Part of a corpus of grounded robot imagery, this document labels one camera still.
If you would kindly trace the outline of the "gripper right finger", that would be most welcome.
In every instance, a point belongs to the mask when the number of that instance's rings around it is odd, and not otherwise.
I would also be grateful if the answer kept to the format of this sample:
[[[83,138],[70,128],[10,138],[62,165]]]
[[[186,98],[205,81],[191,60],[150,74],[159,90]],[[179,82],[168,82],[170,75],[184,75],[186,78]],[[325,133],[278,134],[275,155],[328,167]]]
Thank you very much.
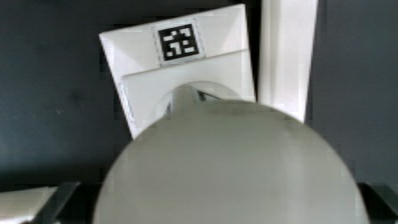
[[[398,224],[398,189],[387,184],[360,183],[369,224]]]

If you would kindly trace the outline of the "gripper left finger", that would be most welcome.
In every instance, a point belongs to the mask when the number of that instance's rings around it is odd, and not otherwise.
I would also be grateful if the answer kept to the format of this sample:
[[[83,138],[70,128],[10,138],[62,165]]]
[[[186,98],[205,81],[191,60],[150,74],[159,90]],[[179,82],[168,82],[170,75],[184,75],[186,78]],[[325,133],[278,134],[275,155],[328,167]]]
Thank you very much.
[[[78,182],[63,182],[58,185],[54,193],[51,194],[49,199],[46,200],[44,206],[40,207],[31,220],[24,221],[22,224],[54,224],[56,216],[62,212],[78,186]]]

